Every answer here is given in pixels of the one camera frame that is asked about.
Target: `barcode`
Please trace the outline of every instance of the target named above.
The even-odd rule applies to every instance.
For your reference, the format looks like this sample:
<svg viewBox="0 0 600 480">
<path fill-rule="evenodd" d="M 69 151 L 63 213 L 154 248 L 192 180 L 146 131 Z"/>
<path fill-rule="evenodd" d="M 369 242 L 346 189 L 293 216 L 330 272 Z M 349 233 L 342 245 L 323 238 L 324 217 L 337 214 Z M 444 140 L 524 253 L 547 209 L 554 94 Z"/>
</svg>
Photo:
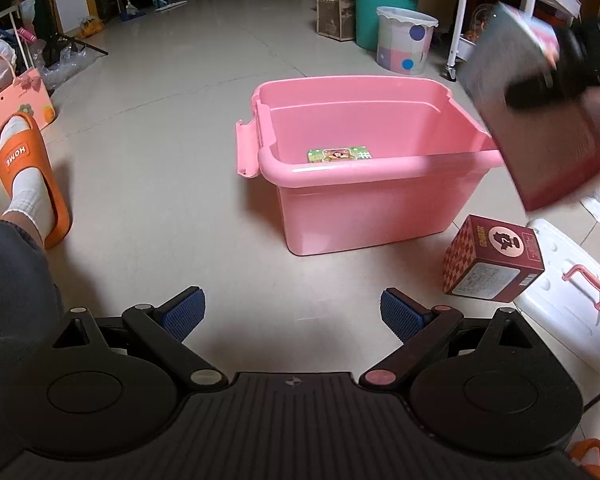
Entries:
<svg viewBox="0 0 600 480">
<path fill-rule="evenodd" d="M 520 282 L 520 286 L 527 286 L 529 283 L 531 283 L 537 277 L 538 277 L 537 274 L 528 274 L 527 277 Z"/>
</svg>

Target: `gray pants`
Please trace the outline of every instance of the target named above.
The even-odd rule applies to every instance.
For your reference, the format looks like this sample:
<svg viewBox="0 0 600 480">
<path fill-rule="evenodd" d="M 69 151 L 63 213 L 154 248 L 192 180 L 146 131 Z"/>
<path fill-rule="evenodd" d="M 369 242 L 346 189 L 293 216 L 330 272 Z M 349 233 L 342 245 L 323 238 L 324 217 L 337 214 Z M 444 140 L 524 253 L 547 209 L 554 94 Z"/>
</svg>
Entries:
<svg viewBox="0 0 600 480">
<path fill-rule="evenodd" d="M 22 229 L 0 220 L 0 468 L 23 448 L 2 412 L 4 387 L 61 316 L 43 251 Z"/>
</svg>

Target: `person's leg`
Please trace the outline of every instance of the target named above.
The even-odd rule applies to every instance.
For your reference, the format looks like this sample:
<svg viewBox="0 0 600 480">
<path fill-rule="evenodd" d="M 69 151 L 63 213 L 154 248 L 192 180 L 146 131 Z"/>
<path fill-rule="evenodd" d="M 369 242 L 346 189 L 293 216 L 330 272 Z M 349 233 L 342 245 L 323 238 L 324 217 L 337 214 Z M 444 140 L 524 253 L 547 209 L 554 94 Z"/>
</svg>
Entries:
<svg viewBox="0 0 600 480">
<path fill-rule="evenodd" d="M 27 128 L 16 119 L 5 127 L 3 136 Z M 42 248 L 53 228 L 49 219 L 54 212 L 40 172 L 28 170 L 33 171 L 23 170 L 15 177 L 13 199 L 0 219 L 0 468 L 23 447 L 2 413 L 4 388 L 62 316 Z"/>
</svg>

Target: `green trash can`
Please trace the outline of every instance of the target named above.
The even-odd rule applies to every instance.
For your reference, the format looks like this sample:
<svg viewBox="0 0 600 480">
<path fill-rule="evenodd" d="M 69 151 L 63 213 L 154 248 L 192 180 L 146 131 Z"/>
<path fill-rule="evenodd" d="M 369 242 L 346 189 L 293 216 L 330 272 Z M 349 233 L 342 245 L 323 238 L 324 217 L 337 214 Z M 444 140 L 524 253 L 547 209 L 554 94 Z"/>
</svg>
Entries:
<svg viewBox="0 0 600 480">
<path fill-rule="evenodd" d="M 356 43 L 367 50 L 378 49 L 378 7 L 418 9 L 418 0 L 356 0 Z"/>
</svg>

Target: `white trash can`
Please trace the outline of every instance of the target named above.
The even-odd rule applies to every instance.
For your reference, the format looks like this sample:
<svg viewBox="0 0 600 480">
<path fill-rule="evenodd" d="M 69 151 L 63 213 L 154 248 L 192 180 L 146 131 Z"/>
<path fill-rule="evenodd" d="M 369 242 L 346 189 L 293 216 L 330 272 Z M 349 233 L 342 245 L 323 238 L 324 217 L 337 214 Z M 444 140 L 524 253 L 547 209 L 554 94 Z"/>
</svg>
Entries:
<svg viewBox="0 0 600 480">
<path fill-rule="evenodd" d="M 438 20 L 415 10 L 378 7 L 378 65 L 392 72 L 419 75 Z"/>
</svg>

